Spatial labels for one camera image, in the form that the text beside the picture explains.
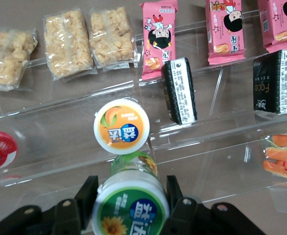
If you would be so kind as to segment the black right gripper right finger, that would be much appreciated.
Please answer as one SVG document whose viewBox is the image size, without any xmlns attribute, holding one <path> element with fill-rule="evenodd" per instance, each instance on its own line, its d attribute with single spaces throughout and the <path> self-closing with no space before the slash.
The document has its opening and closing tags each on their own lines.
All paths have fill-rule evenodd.
<svg viewBox="0 0 287 235">
<path fill-rule="evenodd" d="M 182 191 L 175 175 L 167 176 L 166 191 L 170 215 L 172 215 L 178 200 L 183 197 Z"/>
</svg>

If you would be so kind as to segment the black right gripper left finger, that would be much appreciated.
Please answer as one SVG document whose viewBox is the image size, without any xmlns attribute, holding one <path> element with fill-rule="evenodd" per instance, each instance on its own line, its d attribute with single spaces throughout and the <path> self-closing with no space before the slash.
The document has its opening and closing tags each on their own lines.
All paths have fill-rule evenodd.
<svg viewBox="0 0 287 235">
<path fill-rule="evenodd" d="M 82 230 L 87 229 L 91 220 L 98 186 L 98 176 L 89 176 L 75 196 Z"/>
</svg>

